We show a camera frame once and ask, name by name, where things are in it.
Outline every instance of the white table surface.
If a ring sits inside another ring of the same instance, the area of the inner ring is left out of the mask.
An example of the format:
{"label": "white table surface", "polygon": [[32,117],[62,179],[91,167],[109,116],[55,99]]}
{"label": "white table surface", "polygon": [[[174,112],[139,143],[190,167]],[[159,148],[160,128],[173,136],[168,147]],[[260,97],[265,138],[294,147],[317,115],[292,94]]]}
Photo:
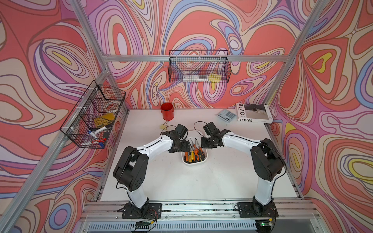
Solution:
{"label": "white table surface", "polygon": [[[225,123],[216,114],[221,109],[176,109],[175,117],[168,125],[182,124],[193,130],[196,121],[214,122],[219,130],[251,139],[270,138],[263,123],[247,123],[234,120]],[[160,110],[130,110],[122,138],[108,175],[101,201],[128,201],[124,189],[116,189],[113,171],[127,146],[138,147],[159,137],[159,126],[165,121]],[[204,123],[196,129],[203,131]],[[149,200],[212,200],[252,198],[257,189],[258,176],[248,154],[229,147],[208,149],[209,158],[199,166],[183,164],[180,153],[164,152],[149,161],[142,184]],[[280,177],[273,189],[274,198],[295,198],[296,192],[288,175]]]}

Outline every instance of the red object in basket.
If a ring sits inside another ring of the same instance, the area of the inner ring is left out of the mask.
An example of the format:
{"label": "red object in basket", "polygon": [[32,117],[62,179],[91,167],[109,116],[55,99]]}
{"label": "red object in basket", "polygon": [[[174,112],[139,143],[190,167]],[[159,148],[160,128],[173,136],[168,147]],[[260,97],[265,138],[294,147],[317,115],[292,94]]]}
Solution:
{"label": "red object in basket", "polygon": [[161,113],[164,120],[173,119],[173,105],[171,103],[164,103],[161,105]]}

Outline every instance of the screwdriver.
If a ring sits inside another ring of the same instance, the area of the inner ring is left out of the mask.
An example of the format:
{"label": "screwdriver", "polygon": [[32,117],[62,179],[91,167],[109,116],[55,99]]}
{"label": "screwdriver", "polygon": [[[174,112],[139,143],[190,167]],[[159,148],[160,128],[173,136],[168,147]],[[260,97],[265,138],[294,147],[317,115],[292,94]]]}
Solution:
{"label": "screwdriver", "polygon": [[193,144],[193,146],[194,146],[194,161],[199,161],[199,159],[198,159],[198,149],[197,149],[197,147],[195,146],[195,144]]}
{"label": "screwdriver", "polygon": [[192,163],[192,155],[190,153],[190,150],[189,150],[189,153],[188,153],[188,163]]}
{"label": "screwdriver", "polygon": [[194,151],[193,151],[193,148],[192,148],[192,143],[189,143],[189,145],[190,145],[190,148],[191,148],[191,152],[192,152],[192,163],[194,163]]}
{"label": "screwdriver", "polygon": [[198,146],[198,148],[200,149],[200,151],[201,151],[201,153],[202,153],[201,158],[202,158],[202,161],[203,161],[203,160],[206,158],[206,156],[205,156],[205,152],[203,152],[202,148],[201,148],[200,145],[198,144],[198,141],[197,141],[197,146]]}
{"label": "screwdriver", "polygon": [[185,161],[186,163],[188,163],[188,158],[189,158],[189,156],[188,156],[188,152],[185,152],[185,155],[184,155],[184,161]]}
{"label": "screwdriver", "polygon": [[[195,144],[194,144],[194,148],[196,148],[196,145],[197,145],[197,138],[195,138]],[[196,148],[197,149],[197,152],[198,152],[198,157],[199,157],[199,161],[202,161],[201,160],[201,151],[198,149],[198,148]]]}

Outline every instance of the black wire basket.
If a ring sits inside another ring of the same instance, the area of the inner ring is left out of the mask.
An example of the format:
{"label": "black wire basket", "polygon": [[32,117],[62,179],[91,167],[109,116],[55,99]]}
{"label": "black wire basket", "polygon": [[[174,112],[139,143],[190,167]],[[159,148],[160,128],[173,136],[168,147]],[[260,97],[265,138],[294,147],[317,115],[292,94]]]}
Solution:
{"label": "black wire basket", "polygon": [[227,50],[170,50],[169,55],[170,82],[229,82]]}
{"label": "black wire basket", "polygon": [[70,112],[60,130],[80,148],[103,149],[122,108],[126,92],[110,85],[98,85],[96,82],[93,88],[75,120],[70,126],[65,126],[72,113]]}

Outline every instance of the vent grille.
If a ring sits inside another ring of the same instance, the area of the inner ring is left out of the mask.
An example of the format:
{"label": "vent grille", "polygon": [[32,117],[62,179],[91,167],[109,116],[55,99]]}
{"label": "vent grille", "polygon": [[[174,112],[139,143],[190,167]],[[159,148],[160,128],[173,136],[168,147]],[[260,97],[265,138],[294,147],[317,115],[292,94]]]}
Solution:
{"label": "vent grille", "polygon": [[[135,229],[135,222],[91,222],[89,232],[118,232]],[[136,231],[146,231],[149,227]],[[256,230],[255,220],[158,221],[153,230]]]}

